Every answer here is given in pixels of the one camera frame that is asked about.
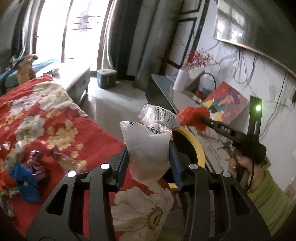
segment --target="window frame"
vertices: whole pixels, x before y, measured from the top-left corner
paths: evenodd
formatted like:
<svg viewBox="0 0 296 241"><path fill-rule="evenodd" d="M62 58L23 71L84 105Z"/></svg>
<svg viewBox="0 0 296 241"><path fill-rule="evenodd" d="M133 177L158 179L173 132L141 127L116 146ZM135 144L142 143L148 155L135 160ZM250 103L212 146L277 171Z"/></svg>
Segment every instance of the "window frame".
<svg viewBox="0 0 296 241"><path fill-rule="evenodd" d="M40 16L41 16L42 9L43 9L43 6L44 6L45 2L46 2L46 0L41 0L40 1L40 5L39 5L39 8L38 8L37 16L36 16L36 20L35 20L35 26L34 26L34 30L33 30L33 42L32 42L32 52L34 54L36 54L36 52L37 52L37 31L38 31ZM62 63L65 62L65 42L66 42L66 35L67 35L67 26L68 26L69 15L70 15L70 11L71 11L73 2L74 2L74 0L71 0L71 2L69 4L67 18L66 18L66 21L65 21L65 28L64 28L64 32L63 32L62 51L61 51L61 62ZM101 67L102 67L102 57L103 57L103 50L104 50L103 44L104 44L104 40L105 40L105 30L106 30L106 27L107 27L107 20L108 20L108 16L109 16L109 13L111 11L111 6L112 6L113 2L114 2L114 0L109 0L107 10L106 10L106 14L105 14L105 18L104 18L104 21L103 21L103 26L102 26L102 29L101 29L101 37L100 37L100 42L99 42L99 50L98 50L97 66L96 66L97 69L101 69ZM91 75L96 75L96 71L91 71Z"/></svg>

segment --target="vase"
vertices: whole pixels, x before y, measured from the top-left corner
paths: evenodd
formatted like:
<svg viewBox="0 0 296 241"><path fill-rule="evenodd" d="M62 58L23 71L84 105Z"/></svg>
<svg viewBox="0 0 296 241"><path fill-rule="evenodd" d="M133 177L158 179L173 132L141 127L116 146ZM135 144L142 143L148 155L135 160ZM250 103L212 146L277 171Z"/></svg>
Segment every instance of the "vase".
<svg viewBox="0 0 296 241"><path fill-rule="evenodd" d="M179 69L173 89L178 92L183 92L185 89L188 78L189 78L189 72L187 72L183 69Z"/></svg>

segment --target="red floral bedspread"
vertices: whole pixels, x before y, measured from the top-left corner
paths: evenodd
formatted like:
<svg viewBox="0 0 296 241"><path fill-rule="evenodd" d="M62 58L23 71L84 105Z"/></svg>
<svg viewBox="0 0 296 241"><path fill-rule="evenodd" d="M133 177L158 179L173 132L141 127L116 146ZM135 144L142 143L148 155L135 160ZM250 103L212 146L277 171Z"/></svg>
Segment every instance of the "red floral bedspread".
<svg viewBox="0 0 296 241"><path fill-rule="evenodd" d="M28 204L19 195L11 199L18 222L17 230L25 233L44 200L64 177L61 166L49 156L55 145L60 152L75 160L86 161L86 171L108 162L119 153L123 144L103 131L71 100L66 91L49 75L33 79L0 97L0 144L10 141L12 146L24 138L27 161L32 150L44 153L42 166L51 171L49 184L40 185L41 202ZM14 186L5 171L5 153L0 152L0 189ZM132 180L128 170L122 191L110 194L113 223L117 238L125 240L154 240L173 205L173 197L166 183L149 187ZM88 236L88 212L84 212L84 235Z"/></svg>

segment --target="hand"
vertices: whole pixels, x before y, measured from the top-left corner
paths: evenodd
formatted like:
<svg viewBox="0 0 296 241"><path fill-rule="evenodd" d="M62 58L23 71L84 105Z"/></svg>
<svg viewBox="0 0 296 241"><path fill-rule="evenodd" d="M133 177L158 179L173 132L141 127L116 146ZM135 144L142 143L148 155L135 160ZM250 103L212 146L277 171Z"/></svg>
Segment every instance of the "hand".
<svg viewBox="0 0 296 241"><path fill-rule="evenodd" d="M234 176L237 177L236 167L239 163L242 167L246 168L246 170L250 173L248 184L250 184L250 180L252 177L252 160L249 157L242 156L240 151L234 150L231 154L232 158L228 162L228 171ZM254 163L254 177L252 180L252 184L250 186L250 192L254 192L263 182L264 172L258 164Z"/></svg>

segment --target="white plastic bag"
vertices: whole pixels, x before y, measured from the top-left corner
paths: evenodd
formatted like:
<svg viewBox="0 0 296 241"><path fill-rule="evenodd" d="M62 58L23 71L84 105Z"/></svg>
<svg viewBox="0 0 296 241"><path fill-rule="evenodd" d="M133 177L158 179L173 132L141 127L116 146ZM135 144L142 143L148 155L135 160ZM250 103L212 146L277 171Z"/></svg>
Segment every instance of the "white plastic bag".
<svg viewBox="0 0 296 241"><path fill-rule="evenodd" d="M160 129L165 129L163 128L165 126L172 131L178 129L181 123L179 117L171 111L151 104L144 105L139 119L146 126L160 124Z"/></svg>
<svg viewBox="0 0 296 241"><path fill-rule="evenodd" d="M171 135L136 122L123 121L120 127L128 149L132 178L144 185L157 182L170 168L168 142Z"/></svg>

